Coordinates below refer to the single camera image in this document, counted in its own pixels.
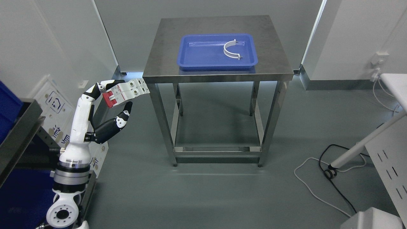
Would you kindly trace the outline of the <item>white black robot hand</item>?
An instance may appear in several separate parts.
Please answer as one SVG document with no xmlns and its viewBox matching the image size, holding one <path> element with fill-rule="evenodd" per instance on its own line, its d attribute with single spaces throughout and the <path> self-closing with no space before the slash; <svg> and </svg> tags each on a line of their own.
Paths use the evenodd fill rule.
<svg viewBox="0 0 407 229">
<path fill-rule="evenodd" d="M 125 104 L 123 111 L 115 118 L 108 119 L 97 128 L 94 127 L 93 132 L 88 132 L 90 125 L 89 116 L 93 102 L 97 100 L 102 93 L 124 82 L 125 80 L 104 80 L 96 82 L 80 96 L 73 116 L 70 142 L 65 152 L 62 153 L 59 158 L 61 163 L 89 165 L 91 160 L 89 150 L 90 142 L 96 142 L 97 144 L 107 142 L 126 126 L 133 104 L 131 101 Z"/>
</svg>

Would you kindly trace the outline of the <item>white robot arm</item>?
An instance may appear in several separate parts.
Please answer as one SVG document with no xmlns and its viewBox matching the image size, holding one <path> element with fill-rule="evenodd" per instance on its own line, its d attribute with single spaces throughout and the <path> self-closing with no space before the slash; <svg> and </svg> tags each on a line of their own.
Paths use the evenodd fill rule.
<svg viewBox="0 0 407 229">
<path fill-rule="evenodd" d="M 99 127 L 93 125 L 93 102 L 101 94 L 103 97 L 114 95 L 112 88 L 125 86 L 124 80 L 105 80 L 97 82 L 86 90 L 78 99 L 73 117 L 70 140 L 57 163 L 53 192 L 54 203 L 46 213 L 46 222 L 53 228 L 66 228 L 77 221 L 82 229 L 88 228 L 86 221 L 80 221 L 80 196 L 85 191 L 90 172 L 90 142 L 102 144 L 120 132 L 128 121 L 132 102 L 127 98 L 113 98 L 108 107 L 126 102 L 121 113 Z"/>
</svg>

